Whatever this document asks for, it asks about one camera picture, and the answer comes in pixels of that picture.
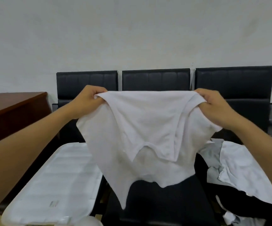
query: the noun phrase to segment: hand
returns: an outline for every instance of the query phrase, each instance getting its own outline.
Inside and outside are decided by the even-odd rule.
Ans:
[[[76,98],[64,106],[70,118],[78,119],[96,110],[105,100],[101,97],[94,99],[94,95],[103,92],[107,92],[104,87],[86,85]]]
[[[214,124],[233,130],[244,119],[230,107],[218,91],[208,89],[196,89],[195,91],[207,101],[199,104],[199,108]]]

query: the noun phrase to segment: white wall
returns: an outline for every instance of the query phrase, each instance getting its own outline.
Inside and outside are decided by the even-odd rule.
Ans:
[[[59,71],[272,65],[272,0],[0,0],[0,92]]]

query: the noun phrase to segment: white plastic container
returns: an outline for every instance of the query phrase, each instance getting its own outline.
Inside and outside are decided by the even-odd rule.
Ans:
[[[91,213],[102,176],[86,143],[64,144],[14,198],[1,222],[75,225]]]

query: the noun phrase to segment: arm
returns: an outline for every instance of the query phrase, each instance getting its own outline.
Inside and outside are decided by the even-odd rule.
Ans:
[[[218,91],[197,89],[207,103],[199,105],[213,123],[234,132],[262,167],[272,183],[272,137],[235,112]]]
[[[101,97],[94,99],[94,94],[101,92],[106,89],[86,86],[72,102],[0,141],[0,202],[66,123],[91,113],[104,102]]]

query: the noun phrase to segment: container lid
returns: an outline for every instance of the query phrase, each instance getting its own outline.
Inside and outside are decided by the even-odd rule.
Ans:
[[[91,213],[102,176],[86,143],[64,144],[6,208],[2,224],[74,225]]]

